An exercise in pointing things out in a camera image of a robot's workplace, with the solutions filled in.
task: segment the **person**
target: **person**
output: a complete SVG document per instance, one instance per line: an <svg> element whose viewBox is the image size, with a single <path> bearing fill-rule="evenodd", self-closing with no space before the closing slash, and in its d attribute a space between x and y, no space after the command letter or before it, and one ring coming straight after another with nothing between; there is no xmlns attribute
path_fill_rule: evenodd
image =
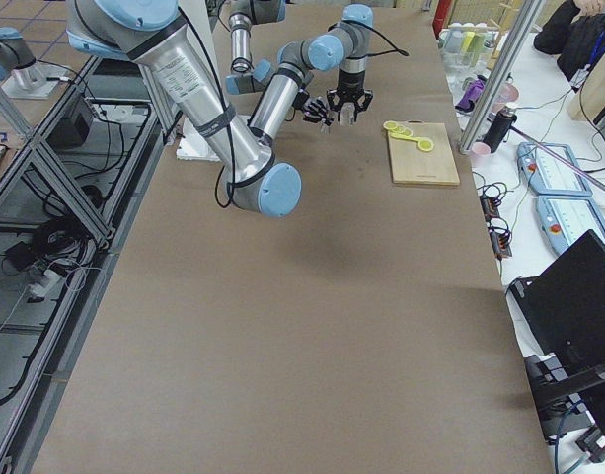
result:
<svg viewBox="0 0 605 474"><path fill-rule="evenodd" d="M561 55L557 64L574 89L605 53L604 6L603 0L567 0L535 36L537 50Z"/></svg>

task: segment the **white table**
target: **white table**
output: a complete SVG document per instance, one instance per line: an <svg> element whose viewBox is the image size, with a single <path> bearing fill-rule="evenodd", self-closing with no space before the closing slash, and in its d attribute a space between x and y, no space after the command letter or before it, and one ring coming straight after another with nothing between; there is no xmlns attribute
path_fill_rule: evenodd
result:
<svg viewBox="0 0 605 474"><path fill-rule="evenodd" d="M519 54L512 70L514 85L520 91L518 103L520 107L537 107L552 101L569 89L566 77L561 73L557 62L551 56L536 51L532 47L531 36ZM595 133L592 126L586 121L573 121L567 114L566 107L569 101L577 100L574 92L565 97L563 108L559 112L562 101L549 104L538 110L521 110L515 124L517 128L535 138L542 138L548 131L550 121L554 122L546 135L546 142L567 143L578 159L599 159L591 146L591 138ZM539 217L535 211L535 195L527 192L525 178L519 174L516 162L517 145L525 141L515 133L510 133L508 141L502 143L497 152L484 160L474 171L480 173L487 183L503 181L513 193L504 199L499 211L504 219L512 226L515 214L518 214L513 228L511 250L513 257L503 260L501 282L508 286L517 277L534 277L540 274L556 258L547 237L541 230ZM602 154L602 160L597 163L580 161L583 169L596 169L605 167L605 142L600 136L595 143ZM605 182L605 172L594 175ZM482 178L475 177L476 186L482 185ZM605 218L605 193L592 187L593 197L601 208ZM515 324L519 347L524 356L541 354L539 345L535 341L530 328L515 301L508 296L508 306ZM561 471L569 468L581 455L574 441L583 431L572 432L561 440L559 446L559 459ZM605 461L602 464L585 463L576 470L580 474L604 474Z"/></svg>

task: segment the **person's hand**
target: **person's hand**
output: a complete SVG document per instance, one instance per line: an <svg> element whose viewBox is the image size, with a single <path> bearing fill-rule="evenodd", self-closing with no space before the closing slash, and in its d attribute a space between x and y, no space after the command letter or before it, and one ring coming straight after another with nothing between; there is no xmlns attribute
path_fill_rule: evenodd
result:
<svg viewBox="0 0 605 474"><path fill-rule="evenodd" d="M574 5L580 9L580 16L587 17L602 13L603 0L574 0Z"/></svg>

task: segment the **id badge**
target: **id badge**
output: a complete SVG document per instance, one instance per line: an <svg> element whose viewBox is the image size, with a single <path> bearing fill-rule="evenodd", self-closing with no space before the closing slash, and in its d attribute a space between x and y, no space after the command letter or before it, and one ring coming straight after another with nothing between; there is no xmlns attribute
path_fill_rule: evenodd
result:
<svg viewBox="0 0 605 474"><path fill-rule="evenodd" d="M585 64L585 67L582 69L578 69L576 73L572 76L569 84L574 89L580 89L582 85L585 83L587 76L589 75L590 64Z"/></svg>

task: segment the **black jacket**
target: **black jacket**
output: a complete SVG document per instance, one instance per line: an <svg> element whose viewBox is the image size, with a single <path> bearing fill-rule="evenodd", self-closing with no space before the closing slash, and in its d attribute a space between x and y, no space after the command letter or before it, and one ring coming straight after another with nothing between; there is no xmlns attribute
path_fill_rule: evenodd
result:
<svg viewBox="0 0 605 474"><path fill-rule="evenodd" d="M592 56L601 32L605 32L605 14L581 17L572 23L580 9L573 0L564 2L550 17L543 31L535 36L535 48L547 54L560 54L557 64L570 80L578 69L582 69ZM601 47L605 46L605 36ZM596 57L591 68L600 57Z"/></svg>

